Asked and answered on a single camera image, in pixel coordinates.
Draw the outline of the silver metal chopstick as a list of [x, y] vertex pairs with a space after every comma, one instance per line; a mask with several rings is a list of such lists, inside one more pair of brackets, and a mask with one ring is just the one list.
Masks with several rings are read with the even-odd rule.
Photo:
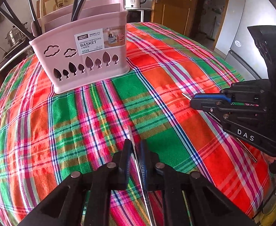
[[130, 125], [127, 125], [128, 130], [129, 130], [129, 136], [130, 136], [130, 140], [132, 142], [132, 146], [133, 146], [133, 153], [134, 153], [134, 158], [135, 158], [135, 167], [137, 170], [137, 174], [138, 174], [138, 179], [139, 179], [139, 183], [141, 186], [141, 191], [142, 191], [142, 196], [144, 199], [144, 203], [146, 206], [146, 211], [148, 214], [148, 218], [150, 221], [150, 225], [156, 225], [155, 219], [154, 219], [154, 215], [153, 215], [153, 211], [151, 208], [151, 204], [149, 201], [149, 197], [148, 197], [148, 193], [144, 190], [143, 184], [142, 184], [142, 173], [141, 173], [141, 168], [138, 162], [138, 156], [137, 156], [137, 152], [136, 152], [136, 145], [135, 145], [135, 141], [134, 141], [134, 137], [133, 137], [133, 133], [132, 133], [132, 128]]

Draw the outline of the plaid colourful tablecloth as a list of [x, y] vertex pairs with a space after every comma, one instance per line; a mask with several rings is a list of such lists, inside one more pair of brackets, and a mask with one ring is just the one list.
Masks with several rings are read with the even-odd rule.
[[188, 96], [242, 81], [219, 56], [150, 22], [127, 26], [126, 75], [55, 94], [36, 56], [0, 88], [0, 222], [17, 225], [71, 172], [109, 162], [131, 132], [177, 171], [197, 170], [248, 216], [268, 193], [261, 152], [254, 159]]

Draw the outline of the brown wooden door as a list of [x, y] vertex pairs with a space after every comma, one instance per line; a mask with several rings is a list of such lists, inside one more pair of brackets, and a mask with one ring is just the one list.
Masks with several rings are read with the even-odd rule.
[[151, 22], [182, 35], [191, 32], [198, 0], [153, 0]]

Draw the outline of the silver refrigerator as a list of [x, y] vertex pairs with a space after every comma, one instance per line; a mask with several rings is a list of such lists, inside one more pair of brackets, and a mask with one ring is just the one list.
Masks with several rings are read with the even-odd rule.
[[269, 0], [229, 0], [215, 51], [245, 80], [268, 78], [263, 57], [249, 26], [276, 26], [276, 9]]

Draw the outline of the white side table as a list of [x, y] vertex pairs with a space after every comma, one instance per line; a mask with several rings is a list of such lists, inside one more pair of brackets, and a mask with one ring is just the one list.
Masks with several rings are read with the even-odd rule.
[[127, 23], [150, 22], [151, 14], [151, 8], [129, 9], [127, 14]]

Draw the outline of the pink plastic chopsticks basket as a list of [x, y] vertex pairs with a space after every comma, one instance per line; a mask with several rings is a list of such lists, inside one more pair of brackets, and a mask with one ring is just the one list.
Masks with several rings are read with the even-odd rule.
[[56, 94], [130, 70], [124, 0], [87, 0], [77, 21], [71, 15], [71, 5], [45, 15], [45, 33], [30, 41]]

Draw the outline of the brown cardboard box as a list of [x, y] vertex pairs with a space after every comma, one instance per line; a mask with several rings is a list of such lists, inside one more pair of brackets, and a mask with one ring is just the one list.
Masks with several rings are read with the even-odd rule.
[[74, 0], [43, 0], [43, 15], [73, 4]]

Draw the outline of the steel cooking pot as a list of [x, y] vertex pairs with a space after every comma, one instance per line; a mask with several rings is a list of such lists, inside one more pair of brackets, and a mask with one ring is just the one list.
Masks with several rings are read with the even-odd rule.
[[6, 35], [7, 44], [9, 48], [12, 49], [20, 43], [24, 42], [26, 36], [15, 26], [13, 26]]

